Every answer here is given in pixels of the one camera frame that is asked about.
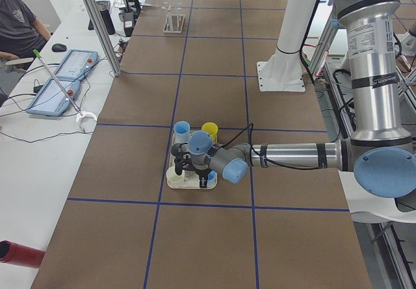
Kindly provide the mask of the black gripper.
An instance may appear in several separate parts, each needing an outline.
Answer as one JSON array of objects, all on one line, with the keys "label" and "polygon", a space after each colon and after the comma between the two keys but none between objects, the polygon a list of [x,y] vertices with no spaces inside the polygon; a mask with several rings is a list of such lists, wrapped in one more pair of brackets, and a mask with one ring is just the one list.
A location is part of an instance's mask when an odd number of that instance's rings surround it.
[{"label": "black gripper", "polygon": [[206,188],[208,184],[208,174],[211,172],[207,166],[194,164],[190,157],[188,143],[179,142],[171,147],[171,155],[174,156],[174,166],[176,175],[182,175],[183,170],[195,171],[199,175],[199,187]]}]

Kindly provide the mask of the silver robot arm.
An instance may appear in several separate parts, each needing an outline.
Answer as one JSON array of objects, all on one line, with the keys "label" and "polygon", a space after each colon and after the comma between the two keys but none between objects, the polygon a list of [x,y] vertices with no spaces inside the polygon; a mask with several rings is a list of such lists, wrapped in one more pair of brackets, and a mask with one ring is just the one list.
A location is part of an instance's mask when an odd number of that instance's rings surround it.
[{"label": "silver robot arm", "polygon": [[207,132],[196,131],[171,148],[177,175],[193,171],[207,186],[214,171],[238,183],[250,166],[295,170],[337,168],[351,171],[369,193],[397,198],[415,189],[412,139],[403,128],[398,102],[391,15],[400,0],[334,0],[337,21],[347,31],[348,59],[356,129],[351,137],[330,143],[240,143],[227,148]]}]

